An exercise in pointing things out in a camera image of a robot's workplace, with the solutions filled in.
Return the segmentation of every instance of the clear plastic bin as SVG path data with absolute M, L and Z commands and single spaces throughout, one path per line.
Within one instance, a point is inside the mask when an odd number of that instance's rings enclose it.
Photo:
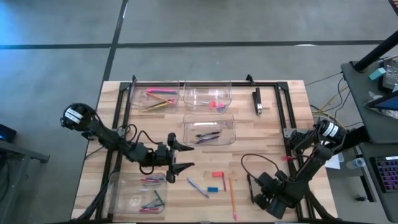
M 184 143 L 189 146 L 224 146 L 236 140 L 234 116 L 186 114 L 183 119 Z
M 143 181 L 148 178 L 162 180 Z M 105 207 L 108 213 L 158 214 L 163 212 L 166 199 L 167 181 L 164 174 L 143 175 L 116 172 L 109 178 Z
M 224 113 L 232 102 L 232 83 L 185 82 L 183 101 L 190 111 Z
M 145 83 L 136 83 L 134 91 L 130 96 L 131 108 L 141 112 L 169 112 L 178 110 L 178 99 L 180 98 L 180 82 L 165 82 L 163 86 L 151 86 Z

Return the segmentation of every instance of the gray concrete floor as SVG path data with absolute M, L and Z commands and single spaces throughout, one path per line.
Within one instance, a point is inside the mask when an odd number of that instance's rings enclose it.
M 0 45 L 110 44 L 121 3 L 0 0 Z M 119 42 L 382 40 L 397 28 L 387 0 L 130 0 Z M 309 83 L 374 47 L 119 49 L 109 79 L 135 74 L 140 80 L 242 80 L 250 73 L 258 80 Z M 51 155 L 48 164 L 30 165 L 13 223 L 70 218 L 87 142 L 61 128 L 59 117 L 73 102 L 96 106 L 108 54 L 109 49 L 0 50 L 0 93 L 13 93 L 0 98 L 0 123 L 18 131 L 17 144 Z M 309 86 L 311 104 L 325 104 L 340 78 Z M 361 121 L 351 97 L 338 119 Z M 359 177 L 337 175 L 330 183 L 340 218 L 389 223 L 380 203 L 353 200 L 364 193 Z

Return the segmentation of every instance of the keyboard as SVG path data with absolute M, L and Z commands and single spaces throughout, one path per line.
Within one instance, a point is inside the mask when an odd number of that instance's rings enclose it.
M 383 192 L 398 192 L 398 156 L 371 158 Z

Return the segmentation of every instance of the wooden tabletop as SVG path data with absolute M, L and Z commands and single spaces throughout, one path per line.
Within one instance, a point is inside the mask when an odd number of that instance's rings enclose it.
M 304 82 L 301 80 L 287 81 L 294 115 L 298 128 L 311 128 L 312 114 L 309 107 Z M 104 82 L 98 103 L 98 114 L 107 127 L 111 127 L 116 106 L 120 82 Z M 273 88 L 261 87 L 263 112 L 257 116 L 254 112 L 251 87 L 233 87 L 232 103 L 228 111 L 234 115 L 236 141 L 229 146 L 195 147 L 194 151 L 177 152 L 177 162 L 194 162 L 176 177 L 174 184 L 167 184 L 168 194 L 166 208 L 161 214 L 114 214 L 114 222 L 233 222 L 231 195 L 228 177 L 233 179 L 234 196 L 239 222 L 273 222 L 280 221 L 252 204 L 246 172 L 241 167 L 241 157 L 246 153 L 256 153 L 273 160 L 279 169 L 289 174 L 287 163 L 282 160 L 285 155 L 284 143 L 280 129 L 279 114 Z M 289 127 L 289 116 L 282 93 L 284 112 Z M 121 118 L 126 99 L 122 105 Z M 183 117 L 189 113 L 184 107 L 182 97 L 178 102 L 176 113 L 144 113 L 131 110 L 129 123 L 134 123 L 138 130 L 145 130 L 154 141 L 166 142 L 168 133 L 174 132 L 177 140 L 183 143 Z M 140 138 L 147 147 L 156 148 L 147 138 Z M 89 143 L 87 153 L 99 148 L 95 141 Z M 76 195 L 72 218 L 78 217 L 91 203 L 98 193 L 103 175 L 106 150 L 100 150 L 90 156 L 84 163 L 80 184 Z M 259 157 L 244 158 L 247 169 L 255 176 L 267 172 L 271 176 L 275 167 Z M 157 167 L 155 172 L 163 172 L 167 167 Z M 226 174 L 227 191 L 223 191 L 223 183 L 213 178 L 211 173 L 223 171 Z M 140 173 L 137 163 L 123 158 L 121 172 Z M 217 194 L 205 198 L 188 182 L 193 179 L 201 188 L 218 187 Z M 310 181 L 310 188 L 320 203 L 333 216 L 337 216 L 335 203 L 331 194 L 326 169 L 322 167 Z M 287 209 L 283 221 L 297 221 L 294 209 Z

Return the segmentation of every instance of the paper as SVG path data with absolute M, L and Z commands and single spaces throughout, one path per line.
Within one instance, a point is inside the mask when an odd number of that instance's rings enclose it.
M 325 167 L 331 169 L 340 169 L 340 161 L 338 159 L 338 155 L 334 155 L 328 161 L 326 161 Z

